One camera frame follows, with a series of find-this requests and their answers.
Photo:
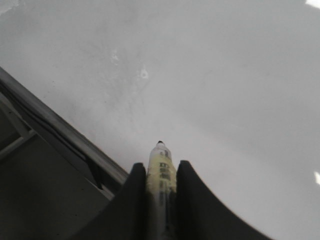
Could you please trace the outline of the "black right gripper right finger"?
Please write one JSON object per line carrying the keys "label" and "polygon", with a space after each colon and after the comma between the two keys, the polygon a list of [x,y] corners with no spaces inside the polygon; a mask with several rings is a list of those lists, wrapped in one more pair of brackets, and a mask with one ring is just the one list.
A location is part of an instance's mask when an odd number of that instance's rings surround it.
{"label": "black right gripper right finger", "polygon": [[226,207],[187,160],[177,170],[177,237],[179,240],[269,240]]}

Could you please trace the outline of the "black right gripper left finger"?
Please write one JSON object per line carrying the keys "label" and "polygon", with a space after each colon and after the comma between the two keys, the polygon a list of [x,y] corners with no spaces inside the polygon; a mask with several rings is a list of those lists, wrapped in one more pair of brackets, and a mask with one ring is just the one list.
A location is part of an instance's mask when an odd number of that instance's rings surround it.
{"label": "black right gripper left finger", "polygon": [[145,237],[146,170],[135,163],[111,202],[70,240],[143,240]]}

